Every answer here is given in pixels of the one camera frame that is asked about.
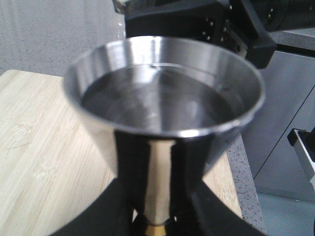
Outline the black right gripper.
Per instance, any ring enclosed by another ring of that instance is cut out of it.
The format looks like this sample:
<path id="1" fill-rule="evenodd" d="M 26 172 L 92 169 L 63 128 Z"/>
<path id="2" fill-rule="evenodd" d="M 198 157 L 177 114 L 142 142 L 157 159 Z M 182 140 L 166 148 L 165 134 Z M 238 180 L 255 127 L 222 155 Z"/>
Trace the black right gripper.
<path id="1" fill-rule="evenodd" d="M 163 36 L 226 48 L 265 68 L 276 43 L 249 0 L 115 0 L 127 37 Z"/>

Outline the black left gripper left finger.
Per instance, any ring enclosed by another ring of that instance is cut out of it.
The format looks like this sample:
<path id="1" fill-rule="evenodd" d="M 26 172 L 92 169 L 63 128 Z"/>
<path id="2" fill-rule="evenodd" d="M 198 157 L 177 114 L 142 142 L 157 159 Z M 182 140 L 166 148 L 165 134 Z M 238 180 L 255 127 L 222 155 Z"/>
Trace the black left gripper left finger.
<path id="1" fill-rule="evenodd" d="M 82 213 L 53 232 L 53 236 L 131 236 L 135 183 L 115 178 Z"/>

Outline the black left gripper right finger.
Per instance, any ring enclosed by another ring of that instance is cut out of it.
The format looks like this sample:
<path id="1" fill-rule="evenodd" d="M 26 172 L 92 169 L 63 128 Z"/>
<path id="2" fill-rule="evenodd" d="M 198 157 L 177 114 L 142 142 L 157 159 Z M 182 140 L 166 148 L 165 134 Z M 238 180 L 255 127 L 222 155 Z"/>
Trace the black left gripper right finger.
<path id="1" fill-rule="evenodd" d="M 263 236 L 230 210 L 203 182 L 187 193 L 179 177 L 170 181 L 171 236 Z"/>

